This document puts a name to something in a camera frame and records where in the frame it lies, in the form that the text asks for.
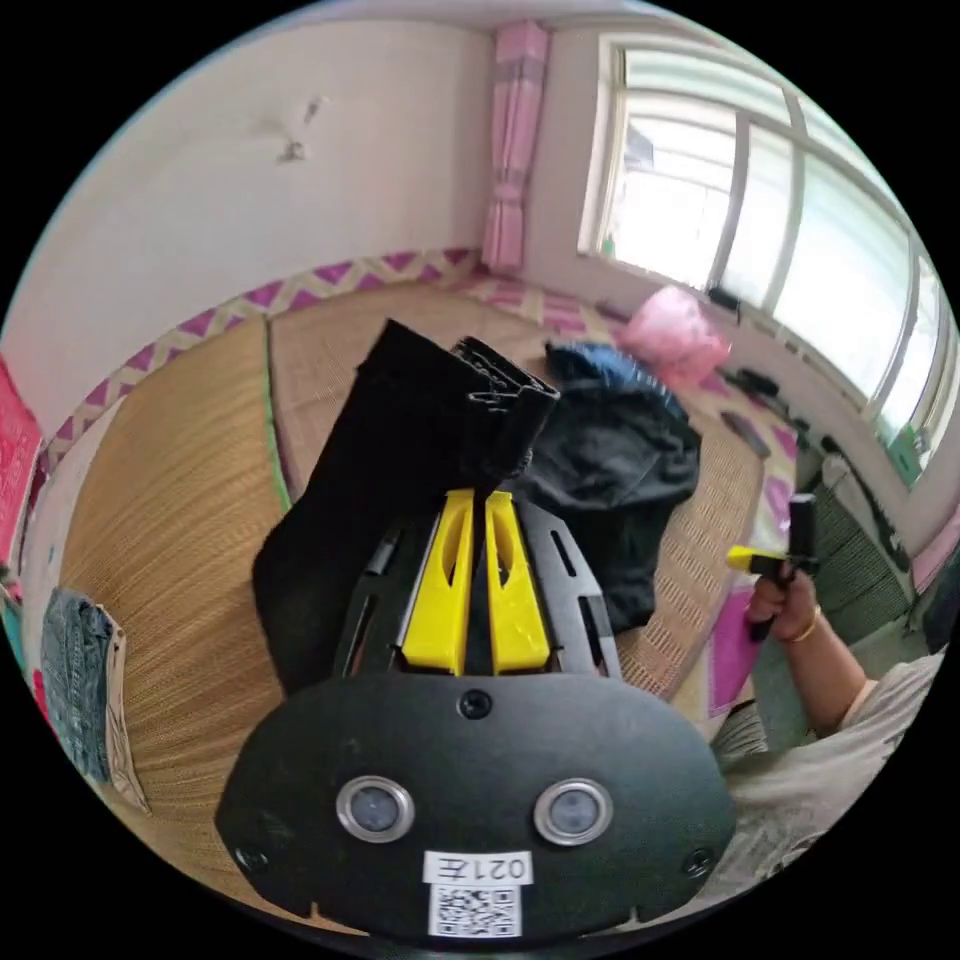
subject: hand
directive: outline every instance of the hand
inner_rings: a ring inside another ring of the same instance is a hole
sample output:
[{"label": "hand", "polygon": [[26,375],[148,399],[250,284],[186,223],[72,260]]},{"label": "hand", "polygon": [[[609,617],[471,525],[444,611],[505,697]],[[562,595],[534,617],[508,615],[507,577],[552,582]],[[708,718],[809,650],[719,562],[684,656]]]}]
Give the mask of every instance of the hand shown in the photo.
[{"label": "hand", "polygon": [[[784,564],[783,576],[789,576],[790,567]],[[793,640],[809,629],[817,611],[817,591],[813,581],[802,570],[797,570],[785,588],[761,577],[753,590],[747,620],[765,623],[773,620],[770,632],[778,640]]]}]

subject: pink bag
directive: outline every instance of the pink bag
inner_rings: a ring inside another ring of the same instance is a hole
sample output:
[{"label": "pink bag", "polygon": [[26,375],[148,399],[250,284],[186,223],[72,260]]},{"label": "pink bag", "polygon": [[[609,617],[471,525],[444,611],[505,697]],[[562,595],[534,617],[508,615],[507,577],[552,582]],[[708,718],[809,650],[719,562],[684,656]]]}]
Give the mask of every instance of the pink bag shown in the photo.
[{"label": "pink bag", "polygon": [[679,287],[658,290],[614,339],[671,389],[701,383],[730,355],[700,301]]}]

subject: white label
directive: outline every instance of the white label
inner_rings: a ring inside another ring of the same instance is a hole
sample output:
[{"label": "white label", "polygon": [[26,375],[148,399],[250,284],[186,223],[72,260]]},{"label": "white label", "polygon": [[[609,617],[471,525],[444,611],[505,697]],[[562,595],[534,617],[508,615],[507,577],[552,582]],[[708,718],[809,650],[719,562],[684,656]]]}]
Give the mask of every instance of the white label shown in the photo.
[{"label": "white label", "polygon": [[533,883],[529,850],[516,853],[423,854],[423,882],[450,887],[522,887]]},{"label": "white label", "polygon": [[431,937],[496,940],[519,937],[521,887],[430,885]]}]

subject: ceiling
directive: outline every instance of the ceiling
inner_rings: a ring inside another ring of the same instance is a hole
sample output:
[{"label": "ceiling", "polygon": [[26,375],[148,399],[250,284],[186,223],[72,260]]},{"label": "ceiling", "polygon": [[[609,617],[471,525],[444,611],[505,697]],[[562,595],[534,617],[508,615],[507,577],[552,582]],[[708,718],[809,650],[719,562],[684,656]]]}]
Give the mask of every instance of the ceiling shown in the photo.
[{"label": "ceiling", "polygon": [[516,20],[676,14],[631,0],[326,0],[288,14],[257,31],[289,30],[330,20],[429,20],[475,30],[494,30]]}]

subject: black object on sill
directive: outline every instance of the black object on sill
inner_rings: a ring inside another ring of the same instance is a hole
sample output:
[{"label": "black object on sill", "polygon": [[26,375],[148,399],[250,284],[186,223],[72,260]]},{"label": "black object on sill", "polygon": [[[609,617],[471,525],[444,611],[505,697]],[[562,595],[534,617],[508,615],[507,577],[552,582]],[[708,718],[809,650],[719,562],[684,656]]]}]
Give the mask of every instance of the black object on sill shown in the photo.
[{"label": "black object on sill", "polygon": [[607,320],[615,320],[617,323],[622,323],[624,325],[630,322],[631,315],[629,313],[625,313],[616,304],[610,303],[609,300],[601,300],[596,305],[596,309],[597,313]]},{"label": "black object on sill", "polygon": [[776,397],[780,394],[780,384],[770,377],[751,370],[749,367],[741,367],[736,373],[739,385],[747,393],[756,393],[764,397]]},{"label": "black object on sill", "polygon": [[766,460],[770,456],[770,448],[764,443],[763,438],[754,429],[750,421],[736,413],[733,410],[724,410],[720,414],[720,419],[732,430],[747,446],[761,459]]},{"label": "black object on sill", "polygon": [[709,287],[707,289],[707,297],[711,303],[715,303],[718,307],[723,307],[725,310],[735,313],[737,315],[737,326],[740,325],[739,297],[735,297],[732,293],[729,293],[722,287]]}]

